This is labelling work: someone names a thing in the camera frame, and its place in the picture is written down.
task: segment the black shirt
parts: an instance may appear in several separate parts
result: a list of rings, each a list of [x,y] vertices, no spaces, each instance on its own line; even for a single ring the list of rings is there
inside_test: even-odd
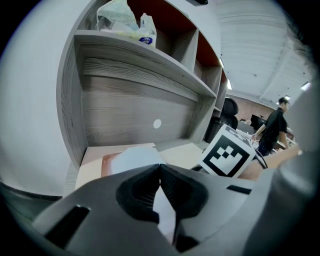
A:
[[[287,122],[284,119],[284,111],[278,107],[278,109],[269,116],[264,125],[266,127],[260,141],[270,144],[273,147],[278,141],[279,132],[287,133]]]

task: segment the plastic bag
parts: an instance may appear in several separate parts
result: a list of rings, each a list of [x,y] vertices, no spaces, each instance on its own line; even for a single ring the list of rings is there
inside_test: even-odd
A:
[[[134,13],[127,0],[112,0],[96,12],[96,29],[137,39],[156,47],[157,31],[151,16],[145,13],[137,25]]]

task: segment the ceiling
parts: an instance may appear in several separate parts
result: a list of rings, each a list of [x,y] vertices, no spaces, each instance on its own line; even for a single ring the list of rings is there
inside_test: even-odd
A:
[[[307,82],[302,61],[291,50],[285,16],[270,0],[217,0],[221,59],[232,90],[227,94],[276,108],[292,104]]]

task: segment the computer monitor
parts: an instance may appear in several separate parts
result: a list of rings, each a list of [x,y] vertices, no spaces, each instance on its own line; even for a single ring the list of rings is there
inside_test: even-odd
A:
[[[262,119],[261,117],[258,117],[256,115],[251,116],[251,125],[253,129],[256,131],[265,123],[266,120]]]
[[[250,134],[250,135],[253,135],[255,133],[255,129],[251,125],[248,125],[248,124],[241,122],[241,121],[238,122],[237,129],[239,129],[240,131],[243,131],[246,134]]]

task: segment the man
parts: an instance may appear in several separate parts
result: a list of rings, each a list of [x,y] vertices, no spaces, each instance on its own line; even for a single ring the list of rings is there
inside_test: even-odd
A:
[[[252,139],[256,139],[257,136],[264,131],[257,149],[264,157],[270,154],[278,138],[284,144],[285,149],[289,148],[286,136],[287,122],[284,119],[284,113],[288,108],[289,101],[284,97],[279,99],[278,109],[274,111],[268,120],[252,135]]]

